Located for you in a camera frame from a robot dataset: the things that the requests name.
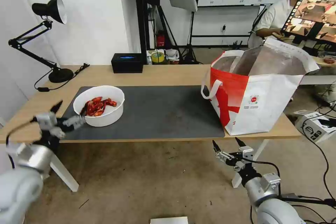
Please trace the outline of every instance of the wooden table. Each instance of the wooden table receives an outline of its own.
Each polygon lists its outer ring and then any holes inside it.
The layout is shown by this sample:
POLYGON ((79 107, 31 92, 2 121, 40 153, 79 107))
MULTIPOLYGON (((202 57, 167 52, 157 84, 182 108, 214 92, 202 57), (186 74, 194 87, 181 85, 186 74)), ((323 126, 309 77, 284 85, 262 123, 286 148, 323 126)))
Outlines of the wooden table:
MULTIPOLYGON (((79 66, 66 66, 73 71, 79 66)), ((202 78, 209 69, 209 65, 146 65, 143 68, 143 73, 130 74, 114 74, 111 66, 90 66, 81 72, 76 78, 71 80, 64 87, 53 90, 47 93, 37 92, 19 112, 0 130, 0 143, 4 143, 8 132, 18 125, 21 125, 36 114, 49 111, 50 108, 63 100, 63 105, 57 113, 57 116, 62 116, 66 108, 72 101, 78 89, 82 86, 179 86, 179 85, 200 85, 202 78)), ((47 82, 45 86, 55 88, 59 84, 47 82)), ((264 139, 254 155, 257 159, 263 151, 267 142, 270 139, 295 139, 301 137, 301 134, 296 130, 293 124, 282 114, 274 128, 267 133, 247 134, 239 136, 244 139, 264 139)), ((19 130, 11 135, 11 141, 31 143, 40 138, 40 130, 38 125, 32 124, 19 130)), ((225 137, 218 139, 232 140, 235 137, 228 133, 225 137)), ((211 141, 214 138, 194 138, 194 139, 129 139, 129 140, 62 140, 63 143, 83 143, 83 142, 127 142, 127 141, 211 141)), ((77 191, 78 183, 74 180, 67 169, 55 156, 51 163, 51 167, 62 178, 62 180, 73 190, 77 191)), ((240 177, 235 177, 232 184, 238 187, 240 177)))

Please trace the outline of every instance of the computer screen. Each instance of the computer screen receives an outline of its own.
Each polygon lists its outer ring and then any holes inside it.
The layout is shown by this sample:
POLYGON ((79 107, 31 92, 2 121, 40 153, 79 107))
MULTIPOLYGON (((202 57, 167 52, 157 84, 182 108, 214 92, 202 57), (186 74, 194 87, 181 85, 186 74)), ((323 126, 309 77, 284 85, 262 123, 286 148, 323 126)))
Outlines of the computer screen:
POLYGON ((303 40, 336 43, 336 0, 298 0, 282 31, 303 40))

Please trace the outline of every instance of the bag handle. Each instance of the bag handle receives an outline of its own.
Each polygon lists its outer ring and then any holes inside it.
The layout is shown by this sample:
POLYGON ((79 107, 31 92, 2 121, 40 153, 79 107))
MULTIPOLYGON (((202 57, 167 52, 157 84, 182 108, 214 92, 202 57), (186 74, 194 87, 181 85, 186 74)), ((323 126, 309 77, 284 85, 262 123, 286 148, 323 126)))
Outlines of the bag handle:
POLYGON ((216 95, 216 93, 217 93, 217 91, 218 91, 218 88, 219 88, 220 86, 223 85, 223 82, 221 82, 221 81, 219 81, 219 80, 215 80, 215 82, 213 83, 213 86, 212 86, 212 89, 211 89, 211 91, 210 91, 209 96, 206 96, 206 95, 204 94, 203 91, 204 91, 205 81, 206 81, 206 79, 207 79, 207 76, 208 76, 208 74, 209 74, 209 71, 210 71, 210 70, 208 70, 208 71, 206 72, 205 76, 203 77, 203 80, 202 80, 202 87, 201 87, 201 95, 202 95, 203 98, 206 99, 206 100, 210 100, 210 99, 212 99, 212 98, 216 95))

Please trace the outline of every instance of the red chili pepper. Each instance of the red chili pepper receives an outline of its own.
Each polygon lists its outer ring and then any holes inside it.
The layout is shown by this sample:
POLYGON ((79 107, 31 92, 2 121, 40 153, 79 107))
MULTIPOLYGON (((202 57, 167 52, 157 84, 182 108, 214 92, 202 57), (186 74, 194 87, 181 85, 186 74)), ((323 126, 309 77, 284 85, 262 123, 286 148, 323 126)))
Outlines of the red chili pepper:
POLYGON ((94 102, 94 103, 98 103, 98 102, 100 102, 101 100, 102 100, 102 96, 100 96, 100 97, 96 97, 96 98, 93 98, 92 99, 92 101, 94 102))
POLYGON ((106 105, 116 107, 117 102, 112 101, 111 98, 107 98, 106 100, 102 100, 102 97, 96 97, 92 100, 86 102, 87 105, 87 116, 100 116, 104 113, 106 105))
POLYGON ((94 113, 93 116, 100 116, 100 115, 102 115, 103 113, 104 113, 103 110, 99 110, 99 111, 97 111, 96 113, 94 113))

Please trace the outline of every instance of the lamp shade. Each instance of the lamp shade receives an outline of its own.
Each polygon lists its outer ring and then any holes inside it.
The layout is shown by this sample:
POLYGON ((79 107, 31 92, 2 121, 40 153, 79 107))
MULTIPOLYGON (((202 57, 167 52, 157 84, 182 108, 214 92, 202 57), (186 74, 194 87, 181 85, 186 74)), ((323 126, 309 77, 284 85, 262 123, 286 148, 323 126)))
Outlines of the lamp shade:
POLYGON ((33 12, 39 16, 49 16, 59 23, 67 23, 67 14, 62 0, 50 0, 47 4, 33 3, 33 12))

